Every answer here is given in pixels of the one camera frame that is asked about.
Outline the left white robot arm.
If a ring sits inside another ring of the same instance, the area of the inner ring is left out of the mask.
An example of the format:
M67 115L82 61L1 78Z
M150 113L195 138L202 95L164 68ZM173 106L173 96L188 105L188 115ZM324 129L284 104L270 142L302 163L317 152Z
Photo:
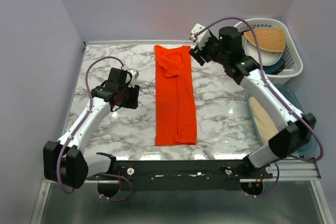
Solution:
M102 85L89 93L89 101L69 128L56 141L48 141L43 148L44 176L75 189L88 177L100 174L104 179L116 175L116 158L98 152L85 157L88 141L102 120L120 108L136 109L140 87L135 82L139 72L133 69L111 68Z

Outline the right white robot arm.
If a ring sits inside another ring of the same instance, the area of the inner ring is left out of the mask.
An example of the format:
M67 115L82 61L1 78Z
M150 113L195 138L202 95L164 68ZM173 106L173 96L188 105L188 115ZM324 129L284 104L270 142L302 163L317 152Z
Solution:
M257 61L245 54L237 28L223 27L215 37L196 24L190 39L196 43L190 55L201 66L210 61L222 65L226 74L259 102L278 130L267 144L243 159L241 171L246 177L255 177L264 165L288 157L309 142L316 118L296 108L266 79Z

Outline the orange t shirt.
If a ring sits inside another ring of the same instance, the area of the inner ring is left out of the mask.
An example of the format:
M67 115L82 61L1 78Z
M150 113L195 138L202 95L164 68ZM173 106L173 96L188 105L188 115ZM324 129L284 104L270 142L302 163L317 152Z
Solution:
M157 146L195 145L196 106L190 46L154 46Z

